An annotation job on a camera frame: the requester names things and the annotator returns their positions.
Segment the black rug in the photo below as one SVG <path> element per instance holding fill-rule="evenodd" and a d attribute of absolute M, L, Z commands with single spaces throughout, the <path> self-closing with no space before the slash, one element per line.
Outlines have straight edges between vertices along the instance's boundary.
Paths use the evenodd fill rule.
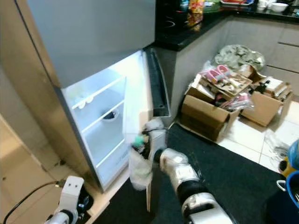
<path fill-rule="evenodd" d="M 194 135 L 179 125 L 171 127 L 168 147 L 186 154 L 196 171 L 200 168 L 207 188 L 237 223 L 266 223 L 265 201 L 277 192 L 276 180 L 281 178 L 279 174 Z M 128 180 L 94 223 L 182 224 L 183 218 L 169 178 L 164 175 L 155 217 L 146 211 L 145 191 L 135 191 Z"/>

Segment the power cord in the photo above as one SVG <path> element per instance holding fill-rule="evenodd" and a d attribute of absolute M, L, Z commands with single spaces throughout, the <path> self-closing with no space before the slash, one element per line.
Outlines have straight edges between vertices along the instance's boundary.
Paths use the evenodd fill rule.
<path fill-rule="evenodd" d="M 41 186 L 39 186 L 38 188 L 35 188 L 33 191 L 31 191 L 27 196 L 25 196 L 22 200 L 20 200 L 20 202 L 18 202 L 5 216 L 4 220 L 3 220 L 3 224 L 6 224 L 6 221 L 8 219 L 8 217 L 11 215 L 11 213 L 13 213 L 14 210 L 16 210 L 27 198 L 29 198 L 34 192 L 36 192 L 37 190 L 39 190 L 40 188 L 43 188 L 45 186 L 51 185 L 51 184 L 55 184 L 55 187 L 60 187 L 62 188 L 65 184 L 65 180 L 60 180 L 60 181 L 51 181 L 48 183 L 45 183 Z"/>

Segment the refrigerator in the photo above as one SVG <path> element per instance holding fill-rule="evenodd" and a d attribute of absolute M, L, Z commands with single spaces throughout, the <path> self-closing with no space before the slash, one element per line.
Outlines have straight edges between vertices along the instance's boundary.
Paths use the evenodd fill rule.
<path fill-rule="evenodd" d="M 170 116 L 154 0 L 16 0 L 91 172 L 105 191 L 146 121 Z"/>

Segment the kitchen counter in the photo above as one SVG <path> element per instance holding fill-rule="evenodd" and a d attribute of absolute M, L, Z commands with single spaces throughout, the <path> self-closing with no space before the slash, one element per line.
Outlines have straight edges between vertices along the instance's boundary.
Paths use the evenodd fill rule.
<path fill-rule="evenodd" d="M 248 7 L 224 7 L 221 5 L 217 12 L 204 14 L 202 22 L 190 28 L 182 26 L 170 29 L 160 28 L 159 21 L 157 21 L 154 45 L 164 49 L 181 51 L 230 15 L 299 24 L 299 17 L 293 13 L 294 8 L 287 8 L 282 13 L 275 13 L 269 9 L 260 11 L 257 9 L 256 2 Z"/>

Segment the white bowl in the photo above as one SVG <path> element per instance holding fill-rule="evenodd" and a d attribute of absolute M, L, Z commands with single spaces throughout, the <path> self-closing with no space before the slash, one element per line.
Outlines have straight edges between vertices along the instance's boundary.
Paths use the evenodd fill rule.
<path fill-rule="evenodd" d="M 285 11 L 285 9 L 288 7 L 288 4 L 285 3 L 272 3 L 271 10 L 277 13 Z"/>

